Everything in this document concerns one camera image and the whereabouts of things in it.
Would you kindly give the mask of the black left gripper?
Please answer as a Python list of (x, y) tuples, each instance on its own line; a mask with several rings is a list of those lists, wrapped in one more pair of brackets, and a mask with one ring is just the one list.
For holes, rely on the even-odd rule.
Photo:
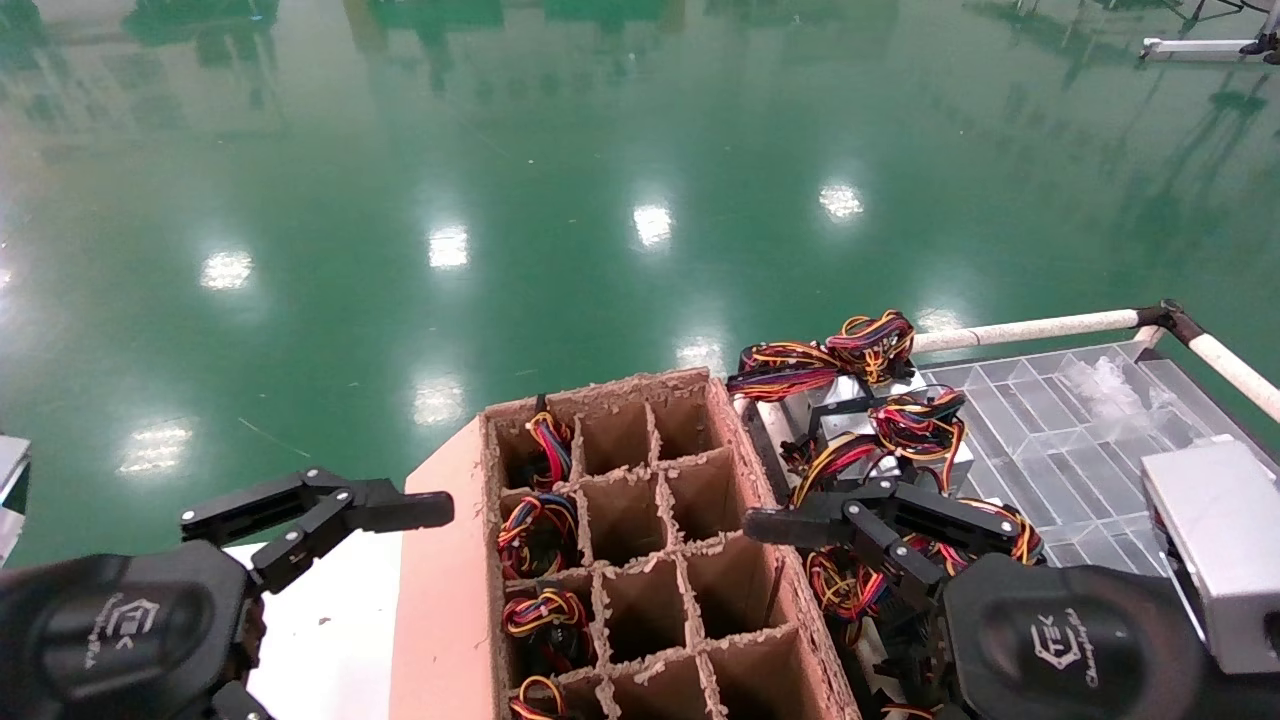
[[(284, 591), (356, 532), (453, 520), (445, 491), (407, 495), (387, 478), (308, 468), (183, 511), (182, 538), (198, 542), (5, 570), (1, 715), (273, 720), (247, 691), (265, 635), (261, 593)], [(218, 548), (275, 527), (282, 536), (250, 570)]]

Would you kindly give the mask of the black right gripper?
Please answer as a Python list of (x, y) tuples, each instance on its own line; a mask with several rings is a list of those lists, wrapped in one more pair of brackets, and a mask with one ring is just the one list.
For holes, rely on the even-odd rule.
[[(980, 719), (1179, 719), (1207, 667), (1172, 583), (1100, 566), (1048, 568), (1012, 506), (896, 480), (751, 507), (763, 544), (840, 547), (946, 628), (948, 684)], [(938, 568), (914, 543), (954, 553)]]

